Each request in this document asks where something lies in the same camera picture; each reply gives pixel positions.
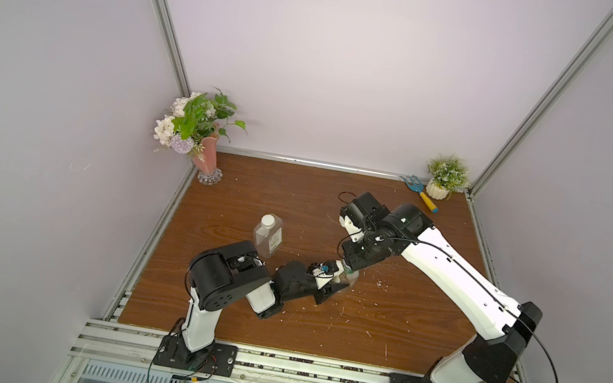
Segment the white bottle cap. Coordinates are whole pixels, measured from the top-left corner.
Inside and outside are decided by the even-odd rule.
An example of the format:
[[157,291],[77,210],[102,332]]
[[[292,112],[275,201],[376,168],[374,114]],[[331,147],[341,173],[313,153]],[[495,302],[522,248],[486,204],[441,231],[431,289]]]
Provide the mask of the white bottle cap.
[[277,225],[277,218],[274,214],[265,214],[261,219],[261,226],[265,229],[273,229]]

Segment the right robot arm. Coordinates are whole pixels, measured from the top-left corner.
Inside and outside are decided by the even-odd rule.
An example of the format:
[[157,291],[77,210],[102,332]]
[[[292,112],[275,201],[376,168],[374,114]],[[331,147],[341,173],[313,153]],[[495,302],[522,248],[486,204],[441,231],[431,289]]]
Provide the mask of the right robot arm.
[[482,276],[412,204],[390,211],[370,193],[341,208],[344,266],[360,271],[401,256],[430,278],[464,313],[475,335],[441,358],[422,383],[506,383],[533,338],[542,311],[498,290]]

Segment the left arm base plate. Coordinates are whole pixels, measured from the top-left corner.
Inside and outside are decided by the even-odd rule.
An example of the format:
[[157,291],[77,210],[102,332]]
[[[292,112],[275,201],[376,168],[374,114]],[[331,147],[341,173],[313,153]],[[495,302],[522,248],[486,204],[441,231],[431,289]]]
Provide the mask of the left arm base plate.
[[153,364],[164,368],[198,371],[200,373],[231,377],[238,356],[237,346],[213,343],[202,350],[190,351],[178,335],[165,336]]

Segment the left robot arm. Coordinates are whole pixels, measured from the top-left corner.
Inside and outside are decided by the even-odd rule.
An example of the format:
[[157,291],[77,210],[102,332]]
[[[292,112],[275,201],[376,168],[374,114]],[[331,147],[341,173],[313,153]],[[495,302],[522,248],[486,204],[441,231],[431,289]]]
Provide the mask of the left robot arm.
[[180,336],[190,353],[202,352],[214,344],[223,309],[240,299],[246,299],[260,319],[267,319],[288,301],[310,297],[322,304],[358,277],[358,271],[342,260],[308,266],[292,260],[270,272],[247,240],[211,249],[188,267],[190,305]]

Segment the tall clear labelled bottle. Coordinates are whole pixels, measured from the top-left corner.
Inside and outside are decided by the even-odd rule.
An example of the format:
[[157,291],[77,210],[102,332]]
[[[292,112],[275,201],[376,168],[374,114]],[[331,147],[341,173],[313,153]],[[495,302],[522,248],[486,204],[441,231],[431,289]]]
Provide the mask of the tall clear labelled bottle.
[[339,276],[332,279],[331,283],[336,291],[353,286],[359,278],[359,271],[345,269]]

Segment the square clear plastic bottle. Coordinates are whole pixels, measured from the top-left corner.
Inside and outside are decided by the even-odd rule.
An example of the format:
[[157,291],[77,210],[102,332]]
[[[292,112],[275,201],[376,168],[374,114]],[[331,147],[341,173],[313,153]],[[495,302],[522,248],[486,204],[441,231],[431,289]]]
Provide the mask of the square clear plastic bottle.
[[276,216],[277,225],[272,229],[265,229],[262,227],[261,219],[259,224],[253,230],[253,243],[256,247],[259,257],[268,259],[274,256],[279,247],[282,244],[283,228],[284,224],[280,217]]

